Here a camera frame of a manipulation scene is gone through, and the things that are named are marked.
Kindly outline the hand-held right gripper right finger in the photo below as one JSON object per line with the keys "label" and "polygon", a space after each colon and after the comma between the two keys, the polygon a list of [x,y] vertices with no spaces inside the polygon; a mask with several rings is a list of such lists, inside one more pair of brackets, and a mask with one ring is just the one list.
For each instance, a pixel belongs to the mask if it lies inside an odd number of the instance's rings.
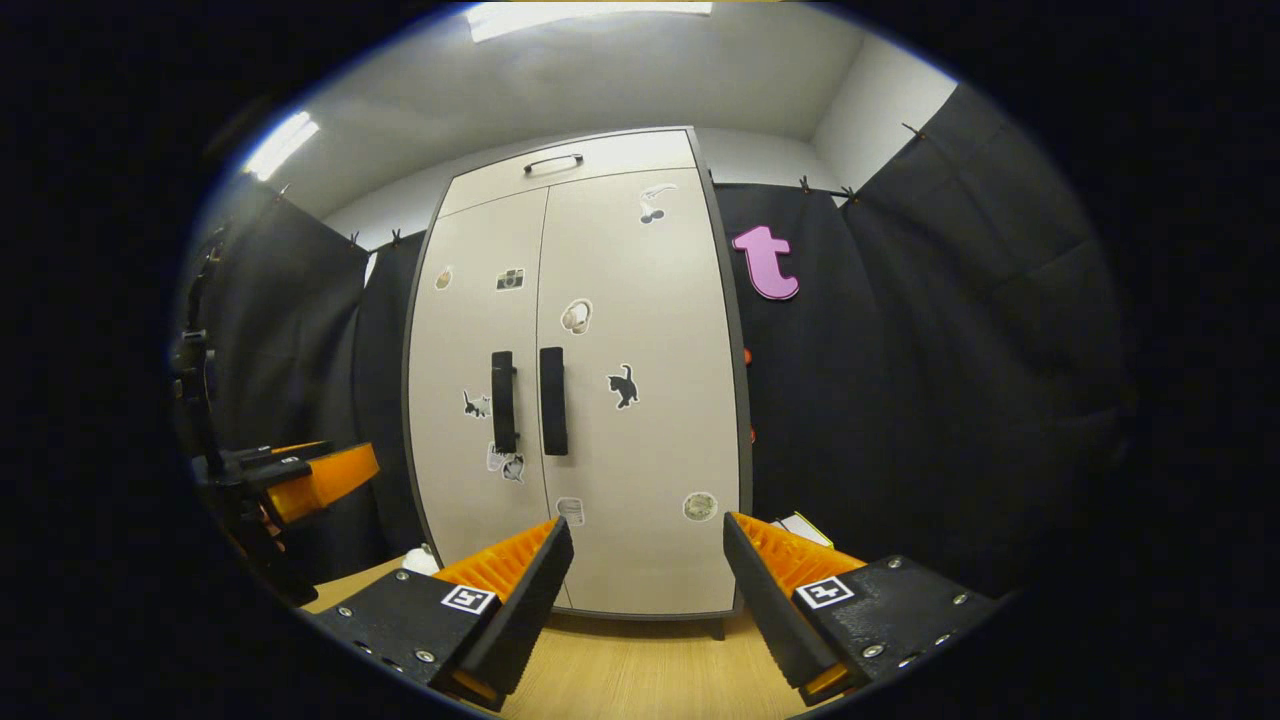
{"label": "hand-held right gripper right finger", "polygon": [[724,515],[723,552],[808,707],[896,682],[1002,606],[900,553],[863,561],[741,512]]}

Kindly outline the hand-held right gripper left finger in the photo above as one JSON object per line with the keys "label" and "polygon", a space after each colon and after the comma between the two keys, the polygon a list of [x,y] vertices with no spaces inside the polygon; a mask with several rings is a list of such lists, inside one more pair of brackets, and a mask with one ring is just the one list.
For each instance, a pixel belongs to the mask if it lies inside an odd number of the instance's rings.
{"label": "hand-held right gripper left finger", "polygon": [[572,560],[570,524],[557,518],[433,574],[397,568],[310,618],[415,685],[498,711],[524,676]]}

